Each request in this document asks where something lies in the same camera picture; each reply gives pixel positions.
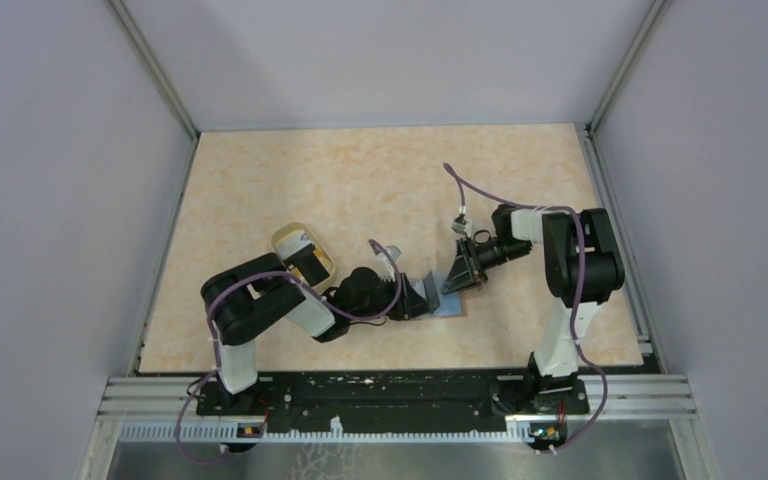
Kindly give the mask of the brown leather card holder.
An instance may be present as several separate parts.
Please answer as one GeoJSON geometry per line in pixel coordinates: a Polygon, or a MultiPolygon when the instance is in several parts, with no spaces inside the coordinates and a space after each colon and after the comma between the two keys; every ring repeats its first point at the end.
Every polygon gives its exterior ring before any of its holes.
{"type": "Polygon", "coordinates": [[[422,280],[424,298],[429,304],[428,316],[432,318],[457,318],[466,315],[461,294],[443,294],[445,277],[437,271],[430,271],[422,280]]]}

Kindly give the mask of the beige oval card tray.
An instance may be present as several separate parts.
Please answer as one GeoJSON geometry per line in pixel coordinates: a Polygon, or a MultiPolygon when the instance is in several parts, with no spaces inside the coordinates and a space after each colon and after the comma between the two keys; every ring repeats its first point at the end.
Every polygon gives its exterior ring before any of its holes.
{"type": "Polygon", "coordinates": [[[335,281],[335,260],[305,223],[290,222],[278,228],[270,246],[287,270],[315,291],[324,292],[335,281]]]}

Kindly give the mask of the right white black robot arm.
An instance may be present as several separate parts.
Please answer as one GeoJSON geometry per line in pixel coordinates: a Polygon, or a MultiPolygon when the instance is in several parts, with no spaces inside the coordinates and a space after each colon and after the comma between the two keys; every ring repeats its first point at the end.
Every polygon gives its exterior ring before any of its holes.
{"type": "Polygon", "coordinates": [[[550,411],[573,390],[581,344],[599,309],[625,281],[625,270],[608,212],[575,215],[547,208],[499,205],[491,215],[495,234],[484,242],[462,236],[441,292],[482,286],[487,271],[542,246],[545,278],[554,298],[552,316],[529,357],[523,398],[536,412],[550,411]]]}

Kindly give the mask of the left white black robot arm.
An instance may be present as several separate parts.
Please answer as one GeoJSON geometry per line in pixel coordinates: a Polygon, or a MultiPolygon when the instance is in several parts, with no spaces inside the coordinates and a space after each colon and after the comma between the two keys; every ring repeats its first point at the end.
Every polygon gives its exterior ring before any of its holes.
{"type": "Polygon", "coordinates": [[[268,253],[207,280],[200,295],[211,332],[220,399],[237,414],[252,411],[260,399],[255,340],[280,320],[288,320],[320,343],[344,336],[361,323],[413,320],[441,306],[432,273],[412,281],[396,270],[381,275],[354,269],[339,285],[315,292],[268,253]]]}

